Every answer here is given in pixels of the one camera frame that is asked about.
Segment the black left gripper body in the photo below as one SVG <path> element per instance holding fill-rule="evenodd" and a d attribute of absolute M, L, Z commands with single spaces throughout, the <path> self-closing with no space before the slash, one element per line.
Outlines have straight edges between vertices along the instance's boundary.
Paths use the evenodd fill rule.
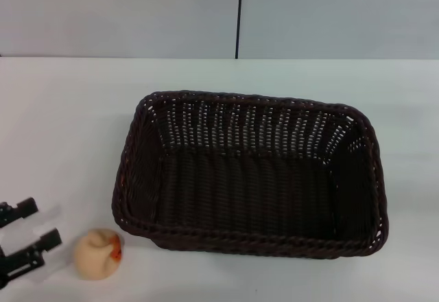
<path fill-rule="evenodd" d="M 1 278 L 17 279 L 45 265 L 42 251 L 28 249 L 1 257 Z"/>

